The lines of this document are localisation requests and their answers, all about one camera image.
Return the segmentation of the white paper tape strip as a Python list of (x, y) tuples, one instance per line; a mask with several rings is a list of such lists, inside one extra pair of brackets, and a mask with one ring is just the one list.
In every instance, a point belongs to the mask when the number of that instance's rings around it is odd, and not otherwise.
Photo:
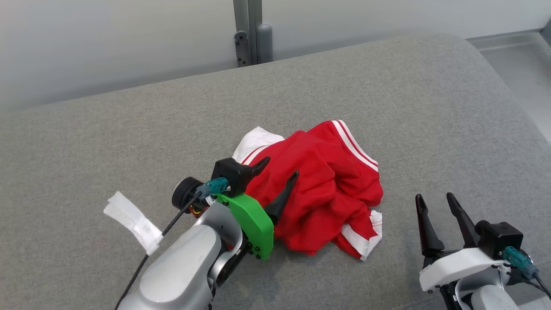
[(150, 256), (159, 249), (159, 243), (164, 238), (163, 233), (121, 192), (116, 192), (108, 199), (103, 213), (128, 229), (147, 255)]

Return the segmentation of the red basketball jersey white trim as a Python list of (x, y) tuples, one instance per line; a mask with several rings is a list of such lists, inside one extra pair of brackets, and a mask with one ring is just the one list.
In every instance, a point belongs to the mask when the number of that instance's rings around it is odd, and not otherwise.
[(334, 225), (370, 224), (371, 208), (383, 196), (378, 163), (364, 153), (344, 121), (324, 121), (286, 139), (256, 127), (233, 153), (246, 165), (264, 157), (270, 162), (260, 180), (253, 182), (263, 201), (272, 200), (291, 174), (299, 172), (282, 216), (285, 224), (313, 219)]

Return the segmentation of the grey metal door post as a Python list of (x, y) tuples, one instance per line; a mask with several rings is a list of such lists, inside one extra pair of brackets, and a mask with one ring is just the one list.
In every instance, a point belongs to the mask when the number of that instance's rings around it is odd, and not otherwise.
[(249, 37), (251, 65), (257, 62), (257, 28), (262, 24), (262, 0), (232, 0), (236, 33), (245, 31)]

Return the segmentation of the grey cylindrical door stopper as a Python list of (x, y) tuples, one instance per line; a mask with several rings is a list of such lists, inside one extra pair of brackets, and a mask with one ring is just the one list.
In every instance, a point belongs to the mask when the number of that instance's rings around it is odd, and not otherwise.
[(273, 61), (273, 29), (269, 24), (260, 24), (257, 28), (257, 62)]

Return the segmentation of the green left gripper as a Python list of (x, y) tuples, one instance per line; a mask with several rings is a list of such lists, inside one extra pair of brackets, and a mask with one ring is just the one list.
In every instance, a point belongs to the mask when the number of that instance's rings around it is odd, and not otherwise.
[[(255, 165), (249, 165), (250, 176), (260, 175), (269, 162), (270, 157), (266, 156)], [(268, 260), (272, 253), (274, 227), (281, 219), (298, 177), (299, 171), (295, 171), (285, 182), (284, 189), (264, 208), (256, 199), (244, 193), (234, 197), (218, 194), (216, 198), (217, 202), (229, 208), (258, 259)]]

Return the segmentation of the grey metal hinge bracket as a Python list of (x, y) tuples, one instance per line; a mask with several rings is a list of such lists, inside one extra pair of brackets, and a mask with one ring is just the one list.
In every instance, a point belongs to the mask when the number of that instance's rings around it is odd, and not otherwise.
[(248, 34), (245, 31), (238, 31), (234, 35), (234, 43), (238, 68), (251, 65)]

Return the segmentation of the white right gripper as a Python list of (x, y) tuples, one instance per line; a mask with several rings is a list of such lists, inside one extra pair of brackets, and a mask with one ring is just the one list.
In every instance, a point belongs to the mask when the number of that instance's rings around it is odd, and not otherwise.
[[(494, 285), (504, 289), (508, 284), (509, 271), (504, 260), (494, 260), (478, 247), (480, 236), (476, 226), (452, 192), (446, 194), (447, 203), (455, 216), (463, 237), (462, 250), (438, 259), (420, 272), (420, 285), (424, 292), (437, 286), (457, 282), (458, 290), (474, 291), (479, 287)], [(422, 255), (434, 255), (445, 249), (439, 240), (428, 216), (428, 208), (421, 194), (415, 196), (419, 237)]]

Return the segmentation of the red shorts white side stripe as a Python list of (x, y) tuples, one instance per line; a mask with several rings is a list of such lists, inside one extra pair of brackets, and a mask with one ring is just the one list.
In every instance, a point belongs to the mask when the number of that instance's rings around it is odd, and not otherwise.
[(379, 183), (342, 190), (333, 182), (293, 190), (275, 235), (291, 251), (315, 255), (333, 242), (342, 251), (365, 261), (382, 240)]

